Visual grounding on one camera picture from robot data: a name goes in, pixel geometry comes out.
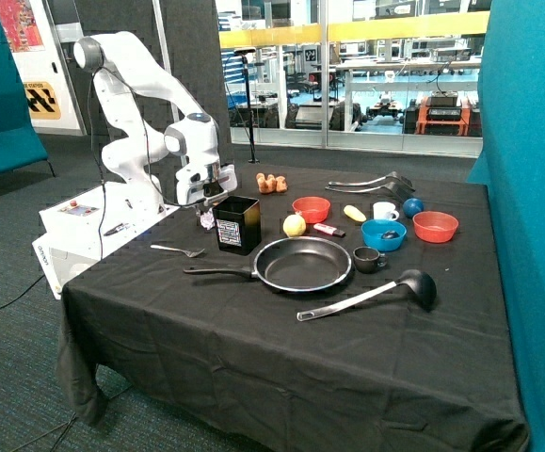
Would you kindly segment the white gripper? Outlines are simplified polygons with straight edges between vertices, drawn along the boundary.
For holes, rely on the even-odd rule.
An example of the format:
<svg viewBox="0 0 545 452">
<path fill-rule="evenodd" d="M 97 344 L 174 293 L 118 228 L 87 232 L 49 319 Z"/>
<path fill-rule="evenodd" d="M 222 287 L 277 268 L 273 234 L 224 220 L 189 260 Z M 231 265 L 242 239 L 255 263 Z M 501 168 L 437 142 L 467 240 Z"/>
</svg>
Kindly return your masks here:
<svg viewBox="0 0 545 452">
<path fill-rule="evenodd" d="M 237 189 L 234 164 L 189 163 L 176 173 L 176 179 L 177 203 L 181 206 L 198 204 L 198 216 L 204 214 L 204 206 L 215 207 Z"/>
</svg>

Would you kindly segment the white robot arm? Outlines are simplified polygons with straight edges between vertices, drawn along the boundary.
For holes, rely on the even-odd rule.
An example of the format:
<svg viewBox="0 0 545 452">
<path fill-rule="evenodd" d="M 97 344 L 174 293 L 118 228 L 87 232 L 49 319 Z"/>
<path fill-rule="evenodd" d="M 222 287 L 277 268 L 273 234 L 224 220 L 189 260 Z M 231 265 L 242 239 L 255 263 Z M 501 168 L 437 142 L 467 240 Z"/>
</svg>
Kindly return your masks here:
<svg viewBox="0 0 545 452">
<path fill-rule="evenodd" d="M 148 216 L 163 210 L 159 180 L 146 168 L 168 154 L 188 160 L 176 173 L 181 206 L 209 207 L 236 190 L 234 166 L 220 162 L 216 121 L 157 64 L 137 36 L 121 31 L 83 37 L 74 44 L 73 55 L 92 74 L 106 121 L 126 135 L 104 147 L 103 161 L 124 180 L 135 212 Z M 143 120 L 137 96 L 168 101 L 183 118 L 158 132 Z"/>
</svg>

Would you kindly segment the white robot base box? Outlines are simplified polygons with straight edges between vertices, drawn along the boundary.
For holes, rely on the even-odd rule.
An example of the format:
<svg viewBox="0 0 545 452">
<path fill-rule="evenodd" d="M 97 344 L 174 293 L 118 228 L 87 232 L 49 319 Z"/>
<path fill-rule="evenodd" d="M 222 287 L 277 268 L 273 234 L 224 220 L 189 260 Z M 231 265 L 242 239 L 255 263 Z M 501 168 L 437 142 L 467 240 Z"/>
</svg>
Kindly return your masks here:
<svg viewBox="0 0 545 452">
<path fill-rule="evenodd" d="M 40 211 L 45 234 L 34 252 L 56 299 L 65 283 L 147 231 L 176 210 L 148 213 L 124 183 L 107 182 Z"/>
</svg>

